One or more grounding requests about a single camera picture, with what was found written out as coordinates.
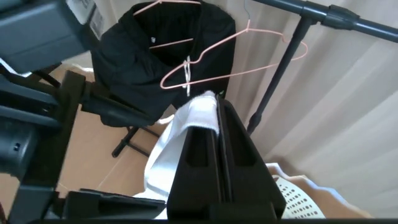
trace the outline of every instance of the label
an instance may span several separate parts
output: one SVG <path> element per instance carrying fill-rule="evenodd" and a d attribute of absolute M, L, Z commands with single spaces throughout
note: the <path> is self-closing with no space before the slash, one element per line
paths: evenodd
<path fill-rule="evenodd" d="M 101 15 L 97 7 L 95 7 L 93 18 L 91 18 L 90 27 L 98 40 L 100 40 L 104 31 L 104 17 Z"/>
<path fill-rule="evenodd" d="M 87 23 L 95 7 L 94 0 L 67 0 L 67 4 L 81 25 Z"/>

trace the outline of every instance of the curtain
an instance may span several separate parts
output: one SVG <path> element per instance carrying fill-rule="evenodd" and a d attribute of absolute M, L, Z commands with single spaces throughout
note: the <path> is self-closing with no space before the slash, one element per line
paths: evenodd
<path fill-rule="evenodd" d="M 346 7 L 362 18 L 398 27 L 396 0 L 312 0 Z M 142 1 L 97 0 L 111 27 Z M 212 0 L 244 29 L 244 1 Z M 300 17 L 248 1 L 251 27 L 293 34 Z M 291 62 L 252 134 L 266 162 L 288 174 L 305 174 L 333 187 L 348 202 L 375 217 L 398 210 L 398 45 L 355 31 L 312 26 L 304 42 L 308 55 Z M 277 63 L 287 44 L 272 34 L 238 37 L 234 72 Z M 301 55 L 301 46 L 297 55 Z M 69 62 L 90 67 L 89 55 Z M 231 79 L 227 99 L 247 126 L 276 67 Z"/>

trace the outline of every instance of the pink clothes hanger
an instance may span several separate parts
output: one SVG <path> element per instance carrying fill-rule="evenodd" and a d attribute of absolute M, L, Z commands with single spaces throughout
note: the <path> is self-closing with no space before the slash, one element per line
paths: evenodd
<path fill-rule="evenodd" d="M 162 2 L 201 4 L 200 2 L 197 2 L 197 1 L 157 0 L 157 1 L 153 2 L 152 4 L 150 4 L 150 5 L 146 6 L 146 7 L 143 7 L 143 8 L 140 9 L 140 10 L 138 10 L 138 11 L 135 12 L 133 15 L 136 16 L 136 15 L 138 15 L 138 14 L 144 12 L 145 10 L 147 10 L 147 9 L 149 9 L 149 8 L 152 8 L 152 7 L 156 6 L 157 4 L 162 4 Z M 188 42 L 188 41 L 192 41 L 192 40 L 193 40 L 193 38 L 189 38 L 189 39 L 186 39 L 186 40 L 179 40 L 179 41 L 171 42 L 171 43 L 168 43 L 168 44 L 160 44 L 160 45 L 152 46 L 152 47 L 149 47 L 149 49 L 155 49 L 155 48 L 159 48 L 159 47 L 170 46 L 170 45 L 173 45 L 173 44 L 180 44 L 180 43 L 184 43 L 184 42 Z"/>
<path fill-rule="evenodd" d="M 235 37 L 237 37 L 237 36 L 239 36 L 239 35 L 241 35 L 241 34 L 243 34 L 243 33 L 252 31 L 252 32 L 266 32 L 266 33 L 271 33 L 271 34 L 277 34 L 277 35 L 282 36 L 282 41 L 283 41 L 284 43 L 289 43 L 289 41 L 286 41 L 284 35 L 283 35 L 282 33 L 280 33 L 280 32 L 276 32 L 276 31 L 273 31 L 273 30 L 252 29 L 252 28 L 250 28 L 250 14 L 248 13 L 248 15 L 249 15 L 248 26 L 247 26 L 244 30 L 242 30 L 242 31 L 240 31 L 240 32 L 238 32 L 238 33 L 236 33 L 236 34 L 234 34 L 234 35 L 231 35 L 231 36 L 225 38 L 224 40 L 221 40 L 221 41 L 219 41 L 218 43 L 215 43 L 215 44 L 213 44 L 212 46 L 208 47 L 207 49 L 205 49 L 205 50 L 200 54 L 198 60 L 192 61 L 192 62 L 184 62 L 184 63 L 182 63 L 181 65 L 177 66 L 175 69 L 171 70 L 171 71 L 170 71 L 168 74 L 166 74 L 166 75 L 163 77 L 163 79 L 160 81 L 160 87 L 161 87 L 162 89 L 164 89 L 164 90 L 169 90 L 169 89 L 178 88 L 178 87 L 183 87 L 183 86 L 187 86 L 187 85 L 194 85 L 194 84 L 197 84 L 197 83 L 210 82 L 210 81 L 218 80 L 218 79 L 221 79 L 221 78 L 234 77 L 234 76 L 237 76 L 237 75 L 245 75 L 245 74 L 247 74 L 247 73 L 257 72 L 257 71 L 260 71 L 260 70 L 263 70 L 263 69 L 267 69 L 267 68 L 271 68 L 271 67 L 273 67 L 273 66 L 277 66 L 279 63 L 274 63 L 274 64 L 271 64 L 271 65 L 267 65 L 267 66 L 265 66 L 265 67 L 252 69 L 252 70 L 249 70 L 249 71 L 246 71 L 246 72 L 239 72 L 239 73 L 234 73 L 234 74 L 230 74 L 230 75 L 223 75 L 223 76 L 220 76 L 220 77 L 206 78 L 206 79 L 203 79 L 203 80 L 197 80 L 197 81 L 193 81 L 193 82 L 185 82 L 185 83 L 181 83 L 181 84 L 178 84 L 178 85 L 172 85 L 172 86 L 165 86 L 165 85 L 164 85 L 166 79 L 167 79 L 169 76 L 171 76 L 173 73 L 175 73 L 177 70 L 181 69 L 182 67 L 184 67 L 184 66 L 186 66 L 186 65 L 196 64 L 196 63 L 200 62 L 200 60 L 202 59 L 202 57 L 204 56 L 205 53 L 207 53 L 207 52 L 210 51 L 211 49 L 213 49 L 213 48 L 219 46 L 220 44 L 223 44 L 223 43 L 225 43 L 225 42 L 231 40 L 232 38 L 235 38 Z M 306 54 L 308 53 L 308 45 L 307 45 L 306 43 L 302 42 L 302 41 L 301 41 L 301 44 L 304 45 L 304 47 L 305 47 L 305 52 L 304 52 L 304 54 L 302 54 L 301 56 L 298 56 L 298 57 L 293 58 L 292 61 L 301 59 L 301 58 L 305 57 Z"/>

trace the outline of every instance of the curtain fold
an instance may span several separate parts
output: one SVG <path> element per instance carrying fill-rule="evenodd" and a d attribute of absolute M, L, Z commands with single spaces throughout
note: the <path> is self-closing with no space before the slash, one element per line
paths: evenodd
<path fill-rule="evenodd" d="M 312 0 L 351 9 L 362 18 L 398 27 L 396 0 Z M 110 27 L 142 1 L 96 0 Z M 246 27 L 244 1 L 212 0 Z M 251 27 L 289 39 L 300 17 L 248 1 Z M 267 162 L 333 187 L 375 217 L 398 210 L 398 45 L 355 31 L 312 26 L 308 55 L 291 62 L 252 140 Z M 236 44 L 233 72 L 277 63 L 287 44 L 272 34 L 247 33 Z M 304 51 L 299 47 L 297 55 Z M 255 112 L 276 67 L 231 79 L 227 99 L 243 123 Z"/>

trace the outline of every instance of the perforated white basket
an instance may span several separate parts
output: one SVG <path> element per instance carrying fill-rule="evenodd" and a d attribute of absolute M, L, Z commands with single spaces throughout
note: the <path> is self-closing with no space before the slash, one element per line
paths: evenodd
<path fill-rule="evenodd" d="M 276 184 L 286 200 L 282 218 L 325 218 L 318 205 L 300 187 L 290 183 L 278 175 Z"/>

